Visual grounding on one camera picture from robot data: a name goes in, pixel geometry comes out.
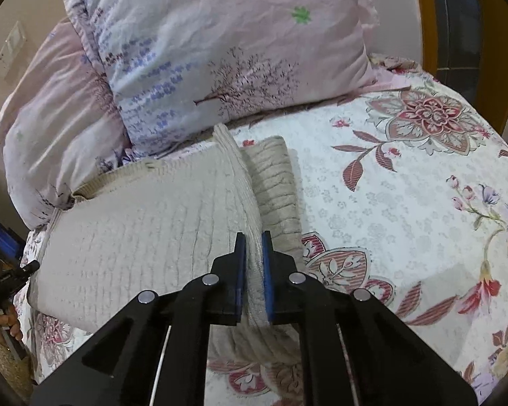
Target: silver screw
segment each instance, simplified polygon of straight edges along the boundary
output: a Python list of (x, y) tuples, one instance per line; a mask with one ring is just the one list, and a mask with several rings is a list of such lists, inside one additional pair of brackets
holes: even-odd
[(209, 273), (202, 278), (202, 283), (205, 285), (215, 285), (218, 281), (220, 281), (220, 278), (214, 273)]
[(356, 298), (358, 301), (364, 302), (371, 298), (371, 292), (365, 289), (354, 290), (354, 298)]
[(150, 290), (145, 290), (144, 292), (139, 293), (137, 300), (141, 303), (149, 303), (154, 300), (154, 292)]
[(306, 281), (306, 276), (303, 273), (300, 272), (294, 272), (290, 273), (290, 276), (288, 276), (288, 279), (292, 284), (302, 284)]

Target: pillow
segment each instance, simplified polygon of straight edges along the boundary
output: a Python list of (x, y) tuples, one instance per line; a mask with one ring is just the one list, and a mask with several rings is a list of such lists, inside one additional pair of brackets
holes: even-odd
[(0, 164), (30, 229), (67, 208), (71, 190), (130, 146), (109, 86), (88, 61), (69, 20), (36, 53), (0, 112)]
[(137, 155), (374, 81), (358, 0), (65, 0)]

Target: wall switch plate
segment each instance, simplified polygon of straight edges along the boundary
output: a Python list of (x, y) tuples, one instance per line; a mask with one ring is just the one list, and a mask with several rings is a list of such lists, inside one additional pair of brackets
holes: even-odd
[(25, 42), (26, 35), (23, 27), (20, 21), (17, 21), (0, 50), (0, 77), (6, 77)]

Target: floral bed sheet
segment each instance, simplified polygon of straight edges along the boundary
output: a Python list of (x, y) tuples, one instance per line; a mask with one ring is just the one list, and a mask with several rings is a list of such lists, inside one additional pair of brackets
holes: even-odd
[[(482, 401), (508, 371), (508, 146), (417, 64), (373, 60), (410, 89), (251, 116), (231, 130), (242, 145), (286, 140), (308, 272), (338, 291), (371, 291)], [(200, 135), (167, 157), (211, 144)], [(43, 236), (29, 235), (23, 262)], [(25, 296), (15, 302), (40, 382), (90, 335), (32, 310)], [(206, 404), (299, 405), (302, 389), (300, 365), (217, 362)]]

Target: dark tile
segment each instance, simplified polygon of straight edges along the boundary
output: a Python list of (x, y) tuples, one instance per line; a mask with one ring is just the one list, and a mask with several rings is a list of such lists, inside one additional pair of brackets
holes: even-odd
[(448, 77), (448, 70), (440, 70), (438, 69), (437, 70), (437, 75), (435, 76), (439, 81), (440, 83), (444, 84), (444, 85), (447, 85), (446, 83), (446, 80), (447, 80), (447, 77)]
[(474, 105), (480, 69), (450, 69), (447, 72), (446, 85), (458, 91), (463, 97)]
[(438, 66), (448, 67), (450, 40), (448, 37), (448, 11), (446, 0), (435, 0), (438, 30)]
[(447, 0), (450, 27), (448, 67), (478, 67), (482, 22), (478, 0)]

